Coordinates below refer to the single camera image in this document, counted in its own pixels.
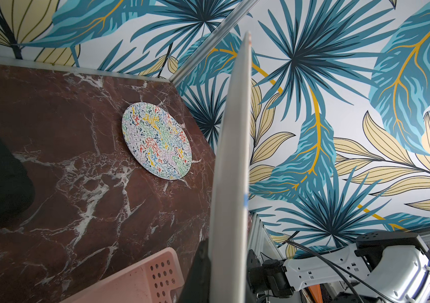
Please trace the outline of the colourful squiggle pattern plate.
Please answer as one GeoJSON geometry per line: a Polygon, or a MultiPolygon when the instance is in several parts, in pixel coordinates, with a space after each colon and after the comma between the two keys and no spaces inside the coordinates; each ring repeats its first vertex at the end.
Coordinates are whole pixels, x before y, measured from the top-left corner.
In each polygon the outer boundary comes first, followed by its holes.
{"type": "Polygon", "coordinates": [[[192,164],[192,149],[181,125],[154,104],[137,102],[122,116],[125,143],[139,164],[153,175],[166,179],[184,178],[192,164]]]}

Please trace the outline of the pink plastic basket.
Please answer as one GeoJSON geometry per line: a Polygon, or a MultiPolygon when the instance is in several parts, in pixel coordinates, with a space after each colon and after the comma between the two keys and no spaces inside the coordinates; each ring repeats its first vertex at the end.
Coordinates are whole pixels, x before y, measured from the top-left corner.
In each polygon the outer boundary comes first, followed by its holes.
{"type": "Polygon", "coordinates": [[[172,302],[185,281],[175,250],[167,247],[64,302],[172,302]]]}

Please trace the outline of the white plaid striped plate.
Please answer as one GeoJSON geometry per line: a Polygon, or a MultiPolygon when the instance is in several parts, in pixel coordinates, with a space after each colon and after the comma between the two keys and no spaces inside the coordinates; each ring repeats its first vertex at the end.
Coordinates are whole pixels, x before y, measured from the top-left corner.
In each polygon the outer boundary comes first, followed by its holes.
{"type": "Polygon", "coordinates": [[[212,187],[210,302],[245,302],[250,162],[252,37],[244,36],[230,76],[212,187]]]}

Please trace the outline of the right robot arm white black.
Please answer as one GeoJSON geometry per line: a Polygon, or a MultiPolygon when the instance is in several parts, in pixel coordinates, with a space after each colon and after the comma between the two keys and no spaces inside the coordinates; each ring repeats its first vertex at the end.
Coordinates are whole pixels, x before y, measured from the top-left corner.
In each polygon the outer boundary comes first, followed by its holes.
{"type": "Polygon", "coordinates": [[[307,254],[300,259],[247,260],[250,290],[263,299],[292,297],[307,287],[344,282],[334,302],[426,302],[430,298],[430,250],[413,232],[370,232],[354,244],[319,253],[288,239],[307,254]]]}

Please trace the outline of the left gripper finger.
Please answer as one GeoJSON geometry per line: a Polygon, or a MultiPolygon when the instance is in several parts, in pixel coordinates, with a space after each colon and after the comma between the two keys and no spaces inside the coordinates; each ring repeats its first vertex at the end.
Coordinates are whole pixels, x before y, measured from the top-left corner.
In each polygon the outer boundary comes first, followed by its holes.
{"type": "Polygon", "coordinates": [[[211,260],[208,256],[208,246],[208,239],[205,239],[199,243],[178,302],[209,302],[211,260]]]}

